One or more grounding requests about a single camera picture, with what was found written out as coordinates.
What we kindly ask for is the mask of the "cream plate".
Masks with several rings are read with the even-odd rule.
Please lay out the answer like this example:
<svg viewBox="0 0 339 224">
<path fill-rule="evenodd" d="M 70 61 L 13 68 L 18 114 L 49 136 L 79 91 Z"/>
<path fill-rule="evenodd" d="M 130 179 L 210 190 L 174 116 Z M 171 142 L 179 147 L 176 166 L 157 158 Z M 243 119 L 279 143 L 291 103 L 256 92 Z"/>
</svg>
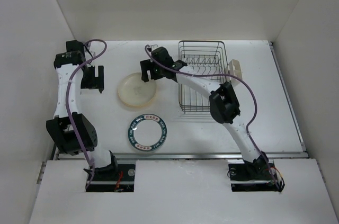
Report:
<svg viewBox="0 0 339 224">
<path fill-rule="evenodd" d="M 157 84 L 154 80 L 144 82 L 141 73 L 133 73 L 126 76 L 119 83 L 118 97 L 121 102 L 129 107 L 143 107 L 154 99 L 157 92 Z"/>
</svg>

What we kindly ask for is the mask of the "grey patterned plate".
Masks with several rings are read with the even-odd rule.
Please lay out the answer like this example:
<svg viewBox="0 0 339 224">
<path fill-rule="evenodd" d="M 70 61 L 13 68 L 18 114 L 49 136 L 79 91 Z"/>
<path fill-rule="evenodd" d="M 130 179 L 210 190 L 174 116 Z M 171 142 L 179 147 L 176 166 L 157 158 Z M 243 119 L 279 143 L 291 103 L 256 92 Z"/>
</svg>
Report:
<svg viewBox="0 0 339 224">
<path fill-rule="evenodd" d="M 128 140 L 139 151 L 151 152 L 159 149 L 167 138 L 165 121 L 155 114 L 136 117 L 128 128 Z"/>
</svg>

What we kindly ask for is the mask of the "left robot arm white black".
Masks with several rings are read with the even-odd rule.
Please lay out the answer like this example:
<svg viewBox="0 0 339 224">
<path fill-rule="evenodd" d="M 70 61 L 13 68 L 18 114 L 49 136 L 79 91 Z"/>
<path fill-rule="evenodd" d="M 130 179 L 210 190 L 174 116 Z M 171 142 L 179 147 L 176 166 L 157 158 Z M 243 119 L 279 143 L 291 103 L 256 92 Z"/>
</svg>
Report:
<svg viewBox="0 0 339 224">
<path fill-rule="evenodd" d="M 83 89 L 104 91 L 104 67 L 92 66 L 95 56 L 86 59 L 89 42 L 66 42 L 66 51 L 55 56 L 54 69 L 58 75 L 58 100 L 53 118 L 46 122 L 46 129 L 62 154 L 71 156 L 83 153 L 88 161 L 86 172 L 112 180 L 118 175 L 118 163 L 112 152 L 109 161 L 103 162 L 90 156 L 98 145 L 97 133 L 82 113 L 80 105 Z"/>
</svg>

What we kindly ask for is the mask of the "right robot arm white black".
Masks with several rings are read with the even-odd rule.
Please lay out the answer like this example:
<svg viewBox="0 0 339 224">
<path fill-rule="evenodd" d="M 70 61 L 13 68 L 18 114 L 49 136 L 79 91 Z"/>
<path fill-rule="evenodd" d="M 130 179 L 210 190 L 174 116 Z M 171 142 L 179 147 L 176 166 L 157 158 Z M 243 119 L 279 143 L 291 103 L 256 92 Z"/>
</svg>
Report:
<svg viewBox="0 0 339 224">
<path fill-rule="evenodd" d="M 231 83 L 212 81 L 209 75 L 198 73 L 187 63 L 174 61 L 164 47 L 152 50 L 150 45 L 146 45 L 145 52 L 149 59 L 140 62 L 142 81 L 167 78 L 188 86 L 207 98 L 211 117 L 227 129 L 238 146 L 248 179 L 259 180 L 270 171 L 266 154 L 259 149 L 249 132 L 249 125 L 256 118 L 257 101 L 251 88 L 242 79 L 231 76 L 242 83 L 252 96 L 254 115 L 248 124 L 243 124 L 239 119 L 240 103 Z"/>
</svg>

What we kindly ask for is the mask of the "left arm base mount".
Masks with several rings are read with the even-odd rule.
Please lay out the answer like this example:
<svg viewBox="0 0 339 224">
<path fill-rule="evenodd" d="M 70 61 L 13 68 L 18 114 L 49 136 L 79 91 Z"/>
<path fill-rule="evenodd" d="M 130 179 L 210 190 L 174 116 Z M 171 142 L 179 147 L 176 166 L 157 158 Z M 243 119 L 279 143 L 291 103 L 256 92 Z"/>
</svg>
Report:
<svg viewBox="0 0 339 224">
<path fill-rule="evenodd" d="M 93 178 L 89 169 L 86 169 L 86 173 L 88 174 L 86 192 L 133 192 L 136 161 L 119 160 L 116 167 L 108 165 L 96 168 Z"/>
</svg>

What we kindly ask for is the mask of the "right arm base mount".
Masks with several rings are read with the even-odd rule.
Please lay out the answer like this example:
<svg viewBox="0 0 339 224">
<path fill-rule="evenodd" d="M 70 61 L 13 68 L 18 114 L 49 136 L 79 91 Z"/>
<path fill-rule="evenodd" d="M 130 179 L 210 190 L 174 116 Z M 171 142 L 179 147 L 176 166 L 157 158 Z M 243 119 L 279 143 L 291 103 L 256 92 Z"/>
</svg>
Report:
<svg viewBox="0 0 339 224">
<path fill-rule="evenodd" d="M 229 160 L 227 176 L 233 192 L 282 192 L 286 185 L 274 162 L 256 170 L 242 160 Z"/>
</svg>

